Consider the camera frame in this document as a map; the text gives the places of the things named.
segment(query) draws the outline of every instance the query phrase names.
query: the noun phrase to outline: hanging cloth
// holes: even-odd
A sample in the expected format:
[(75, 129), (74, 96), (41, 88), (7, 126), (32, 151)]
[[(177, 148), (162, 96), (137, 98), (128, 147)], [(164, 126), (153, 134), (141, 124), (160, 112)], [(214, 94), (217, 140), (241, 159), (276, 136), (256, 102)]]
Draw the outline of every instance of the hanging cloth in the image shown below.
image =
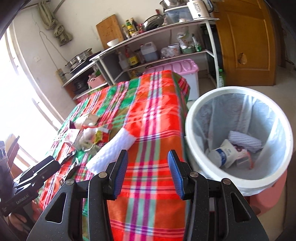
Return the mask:
[(67, 44), (73, 39), (64, 26), (58, 22), (57, 18), (50, 11), (46, 1), (38, 3), (38, 11), (46, 30), (53, 30), (54, 36), (59, 39), (60, 46)]

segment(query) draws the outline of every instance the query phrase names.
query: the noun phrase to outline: wooden door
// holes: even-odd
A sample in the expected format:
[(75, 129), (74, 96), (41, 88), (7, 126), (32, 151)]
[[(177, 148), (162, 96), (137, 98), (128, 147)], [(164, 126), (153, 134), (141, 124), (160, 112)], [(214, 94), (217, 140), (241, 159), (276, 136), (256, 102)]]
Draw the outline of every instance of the wooden door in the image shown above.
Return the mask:
[(273, 85), (274, 30), (264, 0), (214, 1), (226, 84)]

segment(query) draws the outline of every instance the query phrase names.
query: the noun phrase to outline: door handle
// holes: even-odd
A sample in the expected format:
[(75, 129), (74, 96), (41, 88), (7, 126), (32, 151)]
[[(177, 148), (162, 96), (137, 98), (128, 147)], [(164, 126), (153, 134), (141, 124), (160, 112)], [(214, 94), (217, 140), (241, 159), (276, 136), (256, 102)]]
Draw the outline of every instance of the door handle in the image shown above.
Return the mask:
[(240, 53), (237, 61), (239, 64), (246, 64), (247, 63), (247, 56), (244, 53)]

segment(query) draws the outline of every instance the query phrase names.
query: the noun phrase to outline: plastic bag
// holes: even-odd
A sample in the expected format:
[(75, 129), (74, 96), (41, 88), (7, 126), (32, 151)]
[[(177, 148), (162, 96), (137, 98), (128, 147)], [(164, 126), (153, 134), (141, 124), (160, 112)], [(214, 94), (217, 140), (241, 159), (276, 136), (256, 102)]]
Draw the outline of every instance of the plastic bag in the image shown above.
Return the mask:
[(171, 58), (175, 56), (175, 52), (173, 49), (165, 47), (161, 49), (161, 58)]
[(180, 43), (181, 49), (194, 48), (194, 42), (192, 35), (189, 33), (189, 27), (181, 28), (181, 31), (177, 33), (177, 40)]
[(236, 165), (222, 168), (228, 174), (258, 180), (273, 174), (283, 162), (286, 135), (277, 114), (261, 100), (240, 93), (219, 95), (206, 102), (194, 118), (194, 134), (201, 149), (218, 148), (230, 131), (238, 131), (262, 141), (264, 148), (252, 153), (254, 168)]

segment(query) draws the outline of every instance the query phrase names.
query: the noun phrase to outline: white wall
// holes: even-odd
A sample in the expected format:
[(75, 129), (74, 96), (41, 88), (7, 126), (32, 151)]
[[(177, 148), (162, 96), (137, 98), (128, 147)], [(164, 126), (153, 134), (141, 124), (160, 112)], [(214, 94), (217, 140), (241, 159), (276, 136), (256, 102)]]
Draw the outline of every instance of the white wall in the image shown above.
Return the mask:
[[(54, 10), (60, 1), (51, 0), (51, 9)], [(42, 26), (36, 7), (24, 9), (16, 16), (14, 20), (15, 33), (24, 59), (41, 90), (62, 117), (66, 118), (75, 105), (55, 77), (56, 67), (43, 46), (38, 25), (62, 55), (67, 60), (70, 60), (90, 47), (93, 48), (93, 52), (103, 50), (96, 25), (104, 18), (116, 14), (119, 24), (124, 24), (126, 19), (132, 17), (138, 23), (142, 23), (148, 17), (156, 14), (155, 9), (162, 9), (159, 2), (160, 0), (66, 0), (56, 13), (56, 17), (65, 26), (66, 30), (73, 35), (73, 40), (61, 47), (58, 46), (57, 39), (53, 37), (53, 32), (45, 30)], [(172, 34), (173, 43), (176, 42), (174, 40), (176, 33), (174, 31)], [(158, 47), (165, 47), (169, 43), (169, 35), (170, 32), (167, 31), (153, 38), (151, 37), (150, 40), (153, 40)], [(67, 71), (64, 67), (66, 62), (46, 38), (42, 37), (57, 66)], [(41, 60), (35, 62), (34, 57), (37, 56)], [(200, 69), (207, 68), (203, 54), (195, 55), (195, 61)]]
[(281, 20), (281, 26), (284, 33), (285, 50), (286, 50), (286, 60), (291, 61), (296, 66), (296, 41), (294, 40), (289, 28)]

